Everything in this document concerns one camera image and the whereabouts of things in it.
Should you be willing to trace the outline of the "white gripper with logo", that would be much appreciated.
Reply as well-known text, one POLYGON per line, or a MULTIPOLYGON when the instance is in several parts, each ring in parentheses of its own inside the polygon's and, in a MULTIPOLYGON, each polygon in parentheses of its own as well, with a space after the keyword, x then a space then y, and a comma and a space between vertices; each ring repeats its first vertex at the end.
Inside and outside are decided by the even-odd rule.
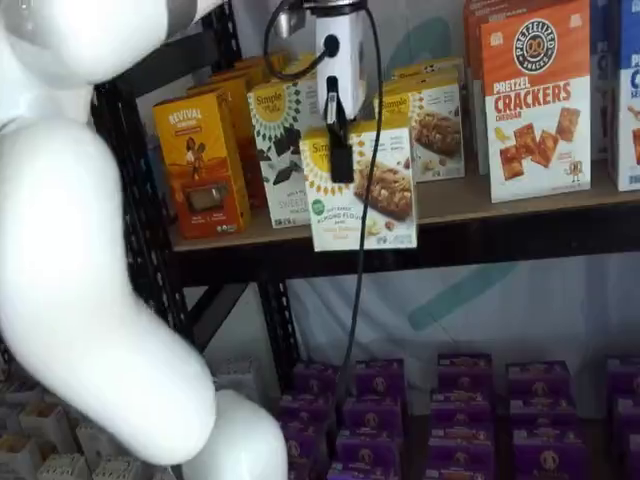
POLYGON ((315 7, 316 50, 327 37, 338 40, 337 53, 327 55, 316 68, 319 108, 329 136, 329 168, 333 183, 354 181, 353 153, 348 141, 349 120, 364 102, 364 9, 315 7))

